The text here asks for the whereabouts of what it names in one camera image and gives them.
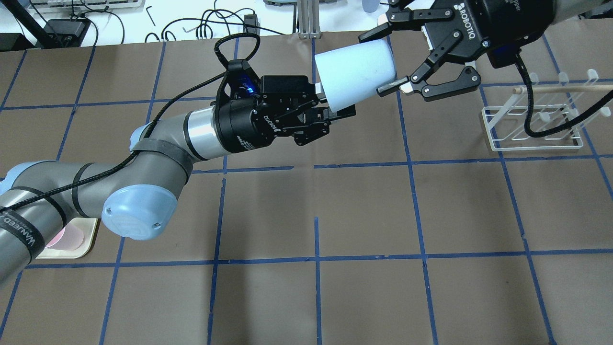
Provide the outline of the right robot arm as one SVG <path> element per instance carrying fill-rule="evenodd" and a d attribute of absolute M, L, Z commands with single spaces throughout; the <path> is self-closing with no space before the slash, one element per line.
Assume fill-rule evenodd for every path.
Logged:
<path fill-rule="evenodd" d="M 515 62 L 521 47 L 558 22 L 603 5 L 602 0 L 435 0 L 410 9 L 409 0 L 391 0 L 383 22 L 359 35 L 359 42 L 383 39 L 394 31 L 422 31 L 431 52 L 414 72 L 377 87 L 420 94 L 425 101 L 475 91 L 481 76 L 469 63 L 487 54 L 494 68 Z"/>

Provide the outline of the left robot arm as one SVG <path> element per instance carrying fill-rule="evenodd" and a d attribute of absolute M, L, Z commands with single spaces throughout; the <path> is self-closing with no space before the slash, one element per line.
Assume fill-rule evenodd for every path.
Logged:
<path fill-rule="evenodd" d="M 304 94 L 239 97 L 219 88 L 209 107 L 155 120 L 132 133 L 130 154 L 111 166 L 42 160 L 11 168 L 1 183 L 1 282 L 22 271 L 75 218 L 101 219 L 122 237 L 159 236 L 196 163 L 269 146 L 291 136 L 304 146 L 331 122 L 355 115 L 335 107 L 320 83 Z"/>

